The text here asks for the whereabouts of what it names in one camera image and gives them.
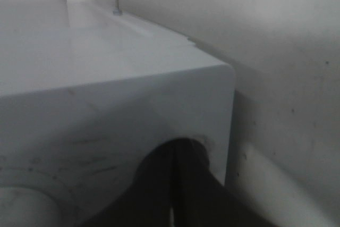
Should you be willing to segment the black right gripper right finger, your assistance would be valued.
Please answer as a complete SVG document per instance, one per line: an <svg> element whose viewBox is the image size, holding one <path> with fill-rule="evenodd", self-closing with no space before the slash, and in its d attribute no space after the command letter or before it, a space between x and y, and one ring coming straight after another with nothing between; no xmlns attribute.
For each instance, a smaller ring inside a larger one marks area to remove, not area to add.
<svg viewBox="0 0 340 227"><path fill-rule="evenodd" d="M178 138L172 144L175 226L268 226L212 175L201 143Z"/></svg>

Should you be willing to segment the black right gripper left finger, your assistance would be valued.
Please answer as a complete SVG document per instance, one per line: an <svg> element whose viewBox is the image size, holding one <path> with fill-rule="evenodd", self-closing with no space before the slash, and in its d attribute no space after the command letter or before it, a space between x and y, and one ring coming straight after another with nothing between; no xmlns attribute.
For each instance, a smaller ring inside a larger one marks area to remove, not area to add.
<svg viewBox="0 0 340 227"><path fill-rule="evenodd" d="M169 226L173 159L171 142L154 149L131 186L82 226Z"/></svg>

